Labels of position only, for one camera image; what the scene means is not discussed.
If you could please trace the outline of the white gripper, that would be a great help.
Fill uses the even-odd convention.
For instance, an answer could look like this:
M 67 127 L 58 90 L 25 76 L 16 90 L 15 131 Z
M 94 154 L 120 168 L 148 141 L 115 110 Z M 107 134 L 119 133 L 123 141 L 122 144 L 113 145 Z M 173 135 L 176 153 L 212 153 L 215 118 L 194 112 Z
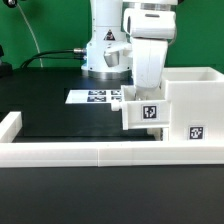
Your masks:
M 168 41 L 175 37 L 176 14 L 127 8 L 123 28 L 130 36 L 132 74 L 137 89 L 156 89 L 161 80 Z

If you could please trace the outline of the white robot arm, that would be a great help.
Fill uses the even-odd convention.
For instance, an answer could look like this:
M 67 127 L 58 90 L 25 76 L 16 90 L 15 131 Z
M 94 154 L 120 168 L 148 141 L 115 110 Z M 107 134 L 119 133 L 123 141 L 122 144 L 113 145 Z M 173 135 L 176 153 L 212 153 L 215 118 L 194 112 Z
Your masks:
M 90 0 L 92 37 L 82 70 L 100 78 L 131 73 L 138 90 L 159 86 L 176 38 L 179 0 Z

